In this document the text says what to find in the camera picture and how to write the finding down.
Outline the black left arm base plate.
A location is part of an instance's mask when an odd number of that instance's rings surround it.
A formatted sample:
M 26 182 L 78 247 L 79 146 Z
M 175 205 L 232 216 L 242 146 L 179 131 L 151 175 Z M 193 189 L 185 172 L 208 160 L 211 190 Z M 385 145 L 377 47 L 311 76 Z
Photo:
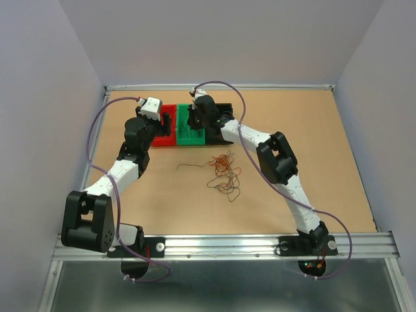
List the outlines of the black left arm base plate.
M 143 257 L 150 258 L 163 258 L 166 247 L 166 239 L 162 236 L 150 237 L 144 236 L 139 238 L 138 242 L 129 246 L 129 249 Z M 107 252 L 108 258 L 132 258 L 130 252 L 128 252 L 122 246 L 116 246 L 114 250 Z

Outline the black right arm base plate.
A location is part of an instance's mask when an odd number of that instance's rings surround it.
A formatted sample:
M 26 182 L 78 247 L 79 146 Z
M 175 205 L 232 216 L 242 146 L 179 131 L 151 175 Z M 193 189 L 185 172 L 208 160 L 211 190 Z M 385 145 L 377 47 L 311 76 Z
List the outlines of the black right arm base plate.
M 323 242 L 313 244 L 299 235 L 280 236 L 274 249 L 282 257 L 317 257 L 318 255 L 338 255 L 337 244 L 333 235 L 328 235 Z

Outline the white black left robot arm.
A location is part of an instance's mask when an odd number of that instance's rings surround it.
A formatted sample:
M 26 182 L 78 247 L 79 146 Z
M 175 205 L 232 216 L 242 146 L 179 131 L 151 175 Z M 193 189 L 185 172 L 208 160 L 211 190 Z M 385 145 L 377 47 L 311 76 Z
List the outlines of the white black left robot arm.
M 153 140 L 171 135 L 171 121 L 166 112 L 160 120 L 138 114 L 126 121 L 125 141 L 111 169 L 103 171 L 103 176 L 90 187 L 68 194 L 61 231 L 63 245 L 105 253 L 121 245 L 124 233 L 124 251 L 131 256 L 144 251 L 143 229 L 115 222 L 112 205 L 119 204 L 120 194 L 143 175 Z

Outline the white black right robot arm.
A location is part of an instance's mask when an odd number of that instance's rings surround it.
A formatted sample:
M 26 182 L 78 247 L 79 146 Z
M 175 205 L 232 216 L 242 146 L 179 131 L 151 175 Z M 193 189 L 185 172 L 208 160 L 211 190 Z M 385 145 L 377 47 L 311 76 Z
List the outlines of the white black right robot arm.
M 285 135 L 264 133 L 241 125 L 232 114 L 220 112 L 214 99 L 205 93 L 191 93 L 188 125 L 206 129 L 219 140 L 240 144 L 246 153 L 257 155 L 259 172 L 276 187 L 290 209 L 298 235 L 281 243 L 281 251 L 312 255 L 319 252 L 328 236 L 324 222 L 312 208 L 300 182 L 298 161 Z

